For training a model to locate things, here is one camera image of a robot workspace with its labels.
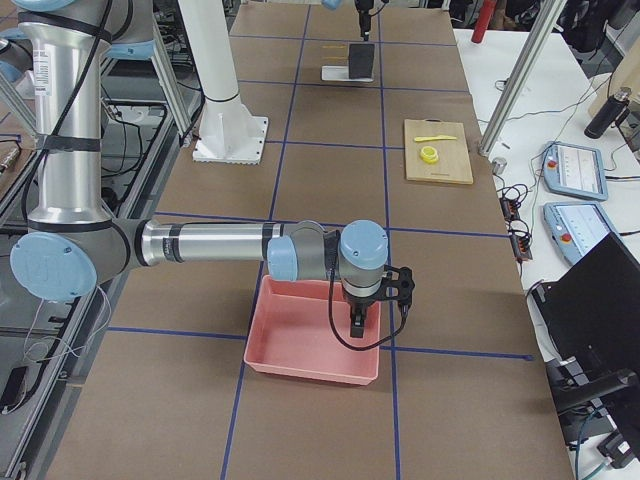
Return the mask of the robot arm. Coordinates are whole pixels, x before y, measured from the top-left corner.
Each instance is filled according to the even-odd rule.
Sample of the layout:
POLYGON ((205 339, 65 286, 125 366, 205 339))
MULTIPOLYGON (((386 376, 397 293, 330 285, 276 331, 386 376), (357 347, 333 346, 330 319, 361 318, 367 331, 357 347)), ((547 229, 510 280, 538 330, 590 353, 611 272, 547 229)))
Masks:
POLYGON ((24 208, 27 231, 13 246, 10 267, 33 296, 67 302, 139 267, 163 262, 266 261, 283 281, 326 280, 341 288, 350 334, 364 333, 370 307, 391 285, 382 227, 357 220, 341 231, 313 221, 162 224, 150 216, 169 170, 152 171, 143 208, 115 215, 103 204, 102 72, 104 57, 150 60, 163 93, 171 64, 149 1, 21 1, 18 25, 33 48, 37 157, 24 208))

